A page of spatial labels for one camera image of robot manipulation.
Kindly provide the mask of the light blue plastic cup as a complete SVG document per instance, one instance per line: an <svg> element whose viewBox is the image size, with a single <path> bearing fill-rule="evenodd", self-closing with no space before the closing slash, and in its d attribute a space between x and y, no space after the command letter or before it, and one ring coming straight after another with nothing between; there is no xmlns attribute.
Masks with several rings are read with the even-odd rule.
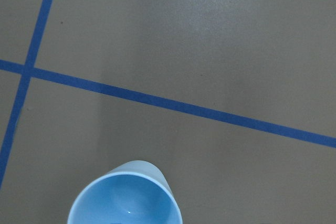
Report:
<svg viewBox="0 0 336 224"><path fill-rule="evenodd" d="M68 223L182 223L163 173L152 163L124 163L87 185L74 201Z"/></svg>

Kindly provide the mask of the blue tape strip crosswise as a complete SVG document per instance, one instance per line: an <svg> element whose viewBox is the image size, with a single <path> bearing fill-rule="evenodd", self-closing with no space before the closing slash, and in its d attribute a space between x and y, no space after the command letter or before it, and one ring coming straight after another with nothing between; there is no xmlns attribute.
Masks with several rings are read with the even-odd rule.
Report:
<svg viewBox="0 0 336 224"><path fill-rule="evenodd" d="M44 69L33 68L28 74L30 77L45 80L57 84L79 88L95 93L109 95L116 98L139 102L159 108L182 112L194 116L199 116L215 121L225 122L237 126L246 127L253 130L263 131L284 137L294 138L309 143L324 145L335 148L335 138L331 136L312 133L304 130L294 129L279 124L273 124L227 112L208 109L180 101L157 97L128 89L118 88L107 84L94 82L82 78L68 76Z"/></svg>

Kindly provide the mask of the blue tape strip lengthwise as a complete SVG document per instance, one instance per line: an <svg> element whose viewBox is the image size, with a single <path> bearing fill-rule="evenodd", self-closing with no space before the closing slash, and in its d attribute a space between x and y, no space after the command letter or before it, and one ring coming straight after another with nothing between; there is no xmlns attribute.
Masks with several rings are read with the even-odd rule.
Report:
<svg viewBox="0 0 336 224"><path fill-rule="evenodd" d="M8 160L13 146L16 126L26 99L26 94L32 77L32 71L36 63L52 3L53 0L42 0L41 2L24 64L20 65L11 61L1 60L2 70L20 75L18 88L1 146L1 181L3 181L5 177Z"/></svg>

